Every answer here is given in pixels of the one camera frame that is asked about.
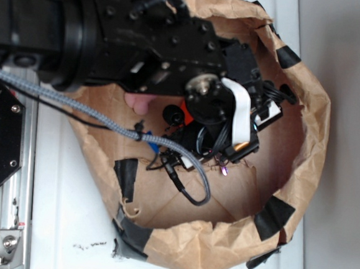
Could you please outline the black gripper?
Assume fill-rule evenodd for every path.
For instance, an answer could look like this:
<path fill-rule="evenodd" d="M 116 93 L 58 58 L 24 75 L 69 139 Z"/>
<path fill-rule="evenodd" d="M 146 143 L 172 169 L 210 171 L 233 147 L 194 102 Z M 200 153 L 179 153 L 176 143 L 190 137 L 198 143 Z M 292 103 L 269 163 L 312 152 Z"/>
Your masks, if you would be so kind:
<path fill-rule="evenodd" d="M 103 43 L 88 84 L 118 84 L 128 93 L 182 96 L 194 118 L 168 106 L 170 138 L 195 155 L 220 153 L 237 162 L 259 148 L 257 133 L 296 97 L 264 80 L 256 58 L 238 39 L 218 37 L 182 0 L 95 0 Z"/>

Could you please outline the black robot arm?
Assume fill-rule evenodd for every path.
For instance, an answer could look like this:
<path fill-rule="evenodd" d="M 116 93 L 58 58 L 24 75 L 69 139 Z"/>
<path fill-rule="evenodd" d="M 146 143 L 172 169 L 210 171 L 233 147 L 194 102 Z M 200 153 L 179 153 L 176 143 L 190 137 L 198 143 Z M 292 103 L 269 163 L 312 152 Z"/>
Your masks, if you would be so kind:
<path fill-rule="evenodd" d="M 277 120 L 286 85 L 264 80 L 252 50 L 217 36 L 184 0 L 0 0 L 0 66 L 31 68 L 59 91 L 117 84 L 128 93 L 181 96 L 169 139 L 237 162 Z"/>

